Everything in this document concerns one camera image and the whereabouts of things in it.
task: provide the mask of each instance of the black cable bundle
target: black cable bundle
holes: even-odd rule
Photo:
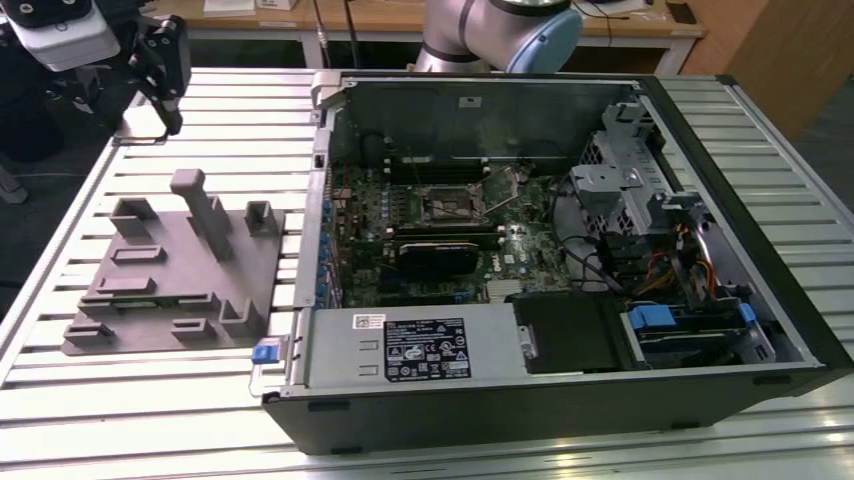
[[[356,27],[352,23],[352,12],[350,11],[350,2],[352,0],[342,0],[344,3],[344,14],[347,15],[347,31],[350,32],[350,50],[352,52],[352,66],[358,70],[362,68],[362,59],[359,58],[359,39],[356,38]]]

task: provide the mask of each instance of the metal rail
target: metal rail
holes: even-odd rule
[[[290,331],[314,140],[311,78],[307,70],[196,69],[182,135],[163,146],[107,148],[0,331],[0,475],[681,479],[758,471],[805,478],[821,470],[822,478],[850,476],[854,457],[843,447],[854,444],[854,377],[801,398],[767,401],[706,429],[307,457],[248,392],[248,349],[63,355],[61,334],[114,233],[104,214],[122,195],[147,197],[156,209],[183,209],[168,193],[176,168],[204,169],[206,189],[226,208],[266,199],[287,210],[272,323]],[[850,214],[737,89],[714,78],[673,77],[665,85],[854,354]],[[690,186],[677,156],[669,158]]]

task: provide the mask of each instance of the wooden cabinet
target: wooden cabinet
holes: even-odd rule
[[[709,33],[682,68],[727,73],[795,139],[854,69],[854,0],[689,0]]]

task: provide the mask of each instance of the sticker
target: sticker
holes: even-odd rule
[[[383,328],[383,323],[386,323],[384,313],[358,313],[352,316],[352,328],[355,330]]]
[[[390,382],[471,378],[462,318],[394,322],[383,318],[383,324]]]
[[[296,28],[295,22],[258,22],[262,27]]]

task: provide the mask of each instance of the gray post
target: gray post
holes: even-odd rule
[[[204,172],[198,169],[175,170],[170,189],[187,202],[196,231],[207,240],[216,261],[230,260],[234,257],[234,250],[226,231],[222,229],[222,225],[228,223],[228,217],[222,218],[226,212],[211,207],[211,201],[204,193]]]

